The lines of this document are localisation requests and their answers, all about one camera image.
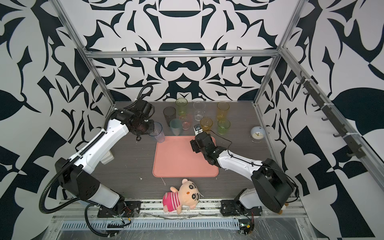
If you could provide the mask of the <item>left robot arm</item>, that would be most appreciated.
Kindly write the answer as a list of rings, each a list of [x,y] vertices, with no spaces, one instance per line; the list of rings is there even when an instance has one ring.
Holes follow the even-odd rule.
[[[124,197],[101,184],[92,173],[99,163],[105,165],[114,159],[111,148],[128,133],[135,135],[137,141],[153,133],[154,113],[154,106],[142,99],[126,108],[114,109],[90,143],[68,160],[56,162],[59,185],[81,201],[104,206],[116,214],[122,212]]]

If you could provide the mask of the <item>tall light green glass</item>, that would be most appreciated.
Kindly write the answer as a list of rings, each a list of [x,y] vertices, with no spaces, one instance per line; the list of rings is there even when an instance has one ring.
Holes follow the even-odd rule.
[[[177,106],[177,111],[178,115],[186,115],[188,113],[188,100],[185,98],[178,98],[176,100],[176,106]]]

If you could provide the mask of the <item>blue-grey tall glass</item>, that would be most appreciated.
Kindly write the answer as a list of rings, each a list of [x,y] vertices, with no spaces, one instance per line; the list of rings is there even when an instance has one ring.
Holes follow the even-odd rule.
[[[163,132],[163,126],[159,122],[154,122],[154,130],[152,133],[149,134],[154,140],[157,141],[157,143],[163,143],[166,138],[165,134]]]

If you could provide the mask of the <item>dark smoky glass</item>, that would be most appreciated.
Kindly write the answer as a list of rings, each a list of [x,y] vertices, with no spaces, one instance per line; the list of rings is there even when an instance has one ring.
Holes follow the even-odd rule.
[[[177,111],[174,107],[166,107],[163,110],[163,114],[166,119],[167,125],[170,126],[171,121],[176,118]]]

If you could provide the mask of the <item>pink plastic tray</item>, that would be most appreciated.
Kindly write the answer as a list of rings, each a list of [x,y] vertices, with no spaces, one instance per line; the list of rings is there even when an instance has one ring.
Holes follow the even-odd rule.
[[[192,150],[193,136],[167,136],[157,143],[153,175],[157,178],[213,178],[219,168],[210,165],[202,153]]]

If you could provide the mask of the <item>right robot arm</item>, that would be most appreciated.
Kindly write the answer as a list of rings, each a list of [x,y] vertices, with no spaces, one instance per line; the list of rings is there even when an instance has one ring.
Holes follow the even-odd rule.
[[[207,132],[197,134],[190,144],[210,165],[233,171],[253,183],[252,189],[242,190],[234,199],[235,209],[240,214],[259,207],[282,214],[283,208],[289,205],[296,184],[274,160],[257,161],[235,154],[228,147],[216,145]]]

